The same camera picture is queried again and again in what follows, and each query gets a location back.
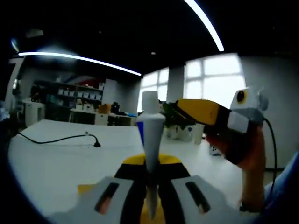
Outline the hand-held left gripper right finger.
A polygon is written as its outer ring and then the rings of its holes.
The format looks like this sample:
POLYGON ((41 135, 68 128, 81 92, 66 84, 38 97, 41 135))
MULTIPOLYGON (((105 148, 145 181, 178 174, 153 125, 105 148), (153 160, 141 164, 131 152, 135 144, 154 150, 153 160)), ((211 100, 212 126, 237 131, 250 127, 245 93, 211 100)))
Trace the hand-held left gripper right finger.
POLYGON ((226 197, 181 160, 160 154, 159 196, 167 224, 250 224, 252 215, 227 203, 226 197))

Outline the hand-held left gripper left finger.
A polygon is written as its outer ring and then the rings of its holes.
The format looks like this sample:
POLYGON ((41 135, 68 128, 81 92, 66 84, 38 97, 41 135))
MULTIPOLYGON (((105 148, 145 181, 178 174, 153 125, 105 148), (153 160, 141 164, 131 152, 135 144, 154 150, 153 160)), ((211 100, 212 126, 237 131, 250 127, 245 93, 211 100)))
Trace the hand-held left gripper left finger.
POLYGON ((52 215, 54 224, 139 224, 146 195, 145 155, 126 158, 114 176, 79 185, 77 204, 52 215))

